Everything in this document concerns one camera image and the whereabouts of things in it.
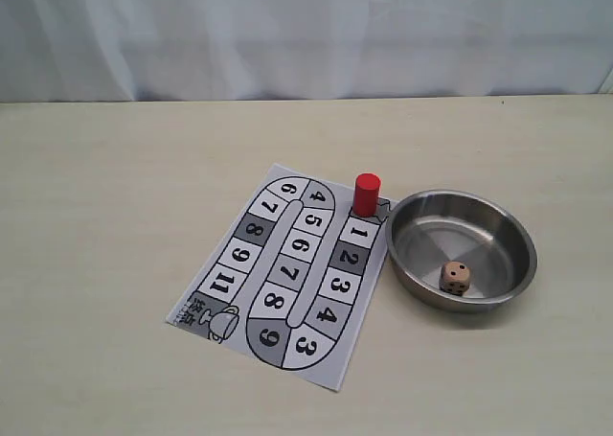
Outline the printed paper game board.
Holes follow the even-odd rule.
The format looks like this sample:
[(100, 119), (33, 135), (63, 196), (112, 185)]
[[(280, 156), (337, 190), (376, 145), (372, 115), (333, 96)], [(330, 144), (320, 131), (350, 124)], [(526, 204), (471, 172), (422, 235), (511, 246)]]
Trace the printed paper game board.
[(330, 390), (342, 386), (387, 254), (394, 201), (274, 165), (167, 322)]

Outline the white backdrop curtain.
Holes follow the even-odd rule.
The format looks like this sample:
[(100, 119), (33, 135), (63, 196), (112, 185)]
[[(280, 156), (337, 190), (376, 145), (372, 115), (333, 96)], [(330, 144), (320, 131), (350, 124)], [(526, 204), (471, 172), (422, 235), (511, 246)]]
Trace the white backdrop curtain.
[(612, 0), (1, 0), (5, 102), (611, 88)]

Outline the red cylinder game piece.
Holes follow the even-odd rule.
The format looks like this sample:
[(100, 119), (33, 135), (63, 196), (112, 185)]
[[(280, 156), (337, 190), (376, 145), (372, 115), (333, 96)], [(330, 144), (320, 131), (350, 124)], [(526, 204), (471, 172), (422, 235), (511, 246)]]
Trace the red cylinder game piece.
[(381, 181), (371, 172), (363, 172), (354, 182), (353, 212), (363, 218), (371, 217), (377, 209)]

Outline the wooden die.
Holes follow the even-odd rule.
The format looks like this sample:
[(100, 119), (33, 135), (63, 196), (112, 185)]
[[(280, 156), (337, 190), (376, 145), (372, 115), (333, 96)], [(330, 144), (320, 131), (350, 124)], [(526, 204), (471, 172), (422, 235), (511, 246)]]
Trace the wooden die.
[(470, 287), (470, 270), (462, 262), (449, 261), (441, 269), (440, 290), (452, 295), (463, 296)]

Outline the stainless steel bowl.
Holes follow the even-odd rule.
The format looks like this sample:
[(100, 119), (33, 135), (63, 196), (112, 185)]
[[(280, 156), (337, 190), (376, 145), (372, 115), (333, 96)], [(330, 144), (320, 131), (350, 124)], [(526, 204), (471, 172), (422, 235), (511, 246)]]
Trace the stainless steel bowl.
[[(391, 265), (399, 282), (426, 305), (481, 313), (520, 295), (537, 270), (534, 242), (524, 226), (494, 202), (474, 194), (429, 190), (404, 198), (386, 222)], [(466, 264), (463, 296), (440, 290), (443, 265)]]

